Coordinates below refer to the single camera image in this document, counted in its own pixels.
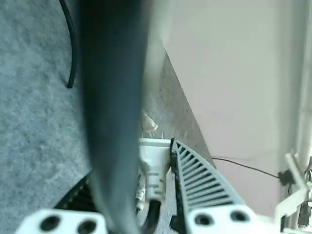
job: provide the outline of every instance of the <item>pink wall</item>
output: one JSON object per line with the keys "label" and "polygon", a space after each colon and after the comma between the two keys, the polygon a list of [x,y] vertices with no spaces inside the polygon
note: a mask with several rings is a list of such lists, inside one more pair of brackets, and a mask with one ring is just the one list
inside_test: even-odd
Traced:
{"label": "pink wall", "polygon": [[[167,52],[212,156],[276,174],[295,145],[306,2],[179,0]],[[285,197],[278,179],[219,171],[257,213]]]}

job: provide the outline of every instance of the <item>white plastic connector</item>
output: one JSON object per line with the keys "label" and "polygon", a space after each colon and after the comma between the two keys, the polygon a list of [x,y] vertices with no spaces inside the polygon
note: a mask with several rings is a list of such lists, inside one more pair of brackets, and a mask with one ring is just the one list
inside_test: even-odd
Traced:
{"label": "white plastic connector", "polygon": [[170,168],[170,140],[139,139],[140,170],[146,178],[145,200],[165,201],[166,175]]}

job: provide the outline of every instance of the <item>gray carpet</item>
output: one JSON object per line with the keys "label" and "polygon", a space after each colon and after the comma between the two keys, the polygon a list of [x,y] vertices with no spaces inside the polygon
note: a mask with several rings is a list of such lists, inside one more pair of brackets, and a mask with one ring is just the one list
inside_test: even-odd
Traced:
{"label": "gray carpet", "polygon": [[[71,52],[58,0],[2,0],[0,32],[0,233],[10,234],[25,215],[53,207],[89,169],[79,83],[64,86]],[[165,138],[177,137],[210,160],[168,59],[146,111]],[[157,233],[169,232],[175,211],[172,176],[168,183]]]}

